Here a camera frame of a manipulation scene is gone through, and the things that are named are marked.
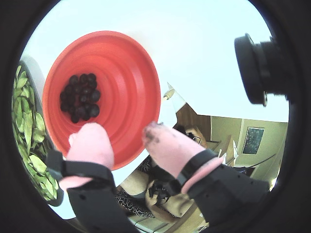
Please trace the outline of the pink padded gripper finger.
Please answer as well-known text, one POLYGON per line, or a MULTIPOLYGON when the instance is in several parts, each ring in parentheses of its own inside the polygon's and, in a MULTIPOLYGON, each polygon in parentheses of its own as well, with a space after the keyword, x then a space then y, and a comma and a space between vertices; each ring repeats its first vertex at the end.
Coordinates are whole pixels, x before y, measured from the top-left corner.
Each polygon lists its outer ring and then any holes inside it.
POLYGON ((89 233, 136 233, 115 198, 114 153, 105 129, 87 123, 69 139, 66 157, 56 150, 48 152, 47 168, 68 194, 78 221, 89 233))
POLYGON ((195 201, 211 228, 247 218, 269 192, 268 182, 252 179, 223 164, 223 159, 181 132, 151 122, 142 140, 152 159, 195 201))

